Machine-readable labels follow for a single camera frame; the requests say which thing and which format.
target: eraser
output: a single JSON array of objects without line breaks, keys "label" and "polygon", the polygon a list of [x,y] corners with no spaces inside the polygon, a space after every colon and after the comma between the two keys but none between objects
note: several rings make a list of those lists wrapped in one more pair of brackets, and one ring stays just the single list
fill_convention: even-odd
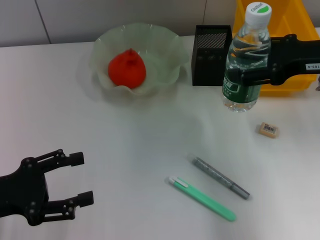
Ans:
[{"label": "eraser", "polygon": [[263,122],[260,126],[259,133],[274,139],[279,135],[279,128],[275,125]]}]

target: frosted glass bowl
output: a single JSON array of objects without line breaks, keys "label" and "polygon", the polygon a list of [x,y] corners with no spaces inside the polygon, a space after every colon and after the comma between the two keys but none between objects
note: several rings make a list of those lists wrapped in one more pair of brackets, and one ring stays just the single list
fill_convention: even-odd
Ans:
[{"label": "frosted glass bowl", "polygon": [[[146,77],[136,88],[116,86],[108,76],[109,62],[132,48],[143,59]],[[105,89],[124,89],[144,95],[177,81],[180,67],[189,61],[181,38],[169,29],[146,23],[132,23],[113,28],[101,35],[93,46],[90,68]]]}]

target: gray wall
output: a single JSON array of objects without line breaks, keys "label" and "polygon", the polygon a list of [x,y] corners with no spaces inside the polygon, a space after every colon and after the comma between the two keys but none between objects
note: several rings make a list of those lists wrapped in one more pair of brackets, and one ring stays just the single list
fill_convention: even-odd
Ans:
[{"label": "gray wall", "polygon": [[[320,1],[303,2],[320,27]],[[132,22],[193,35],[197,24],[232,25],[235,9],[236,0],[0,0],[0,47],[94,41]]]}]

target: yellow plastic bin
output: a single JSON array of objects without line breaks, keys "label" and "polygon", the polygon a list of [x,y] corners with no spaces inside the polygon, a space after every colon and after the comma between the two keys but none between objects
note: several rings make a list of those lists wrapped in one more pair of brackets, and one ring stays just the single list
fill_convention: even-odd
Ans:
[{"label": "yellow plastic bin", "polygon": [[[243,26],[247,5],[252,2],[254,0],[236,0],[233,34]],[[271,20],[268,25],[271,37],[296,34],[301,41],[319,40],[302,0],[263,0],[263,2],[272,7]],[[293,76],[280,86],[263,85],[261,93],[269,96],[286,96],[292,92],[307,89],[316,80],[316,77],[315,74]]]}]

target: red fruit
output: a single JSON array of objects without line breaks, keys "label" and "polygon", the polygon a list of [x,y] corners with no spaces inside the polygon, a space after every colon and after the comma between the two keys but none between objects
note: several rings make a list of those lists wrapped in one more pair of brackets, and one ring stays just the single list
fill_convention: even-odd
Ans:
[{"label": "red fruit", "polygon": [[144,82],[147,72],[140,55],[130,48],[110,61],[108,74],[115,85],[134,89]]}]

